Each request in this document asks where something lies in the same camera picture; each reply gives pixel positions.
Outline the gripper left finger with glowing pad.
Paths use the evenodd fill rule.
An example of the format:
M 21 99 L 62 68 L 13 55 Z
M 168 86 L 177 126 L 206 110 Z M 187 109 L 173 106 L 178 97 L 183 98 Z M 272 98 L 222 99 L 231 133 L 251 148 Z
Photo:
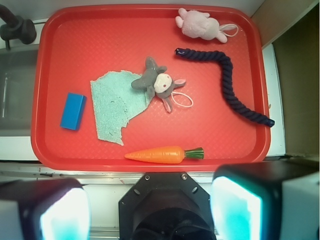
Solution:
M 0 184 L 2 240 L 88 240 L 91 210 L 74 178 Z

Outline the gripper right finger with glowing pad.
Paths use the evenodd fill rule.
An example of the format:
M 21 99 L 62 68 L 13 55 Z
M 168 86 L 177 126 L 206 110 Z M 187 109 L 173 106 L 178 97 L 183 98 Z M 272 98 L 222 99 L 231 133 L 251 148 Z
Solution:
M 224 240 L 317 240 L 317 162 L 275 160 L 224 164 L 213 175 L 210 209 Z

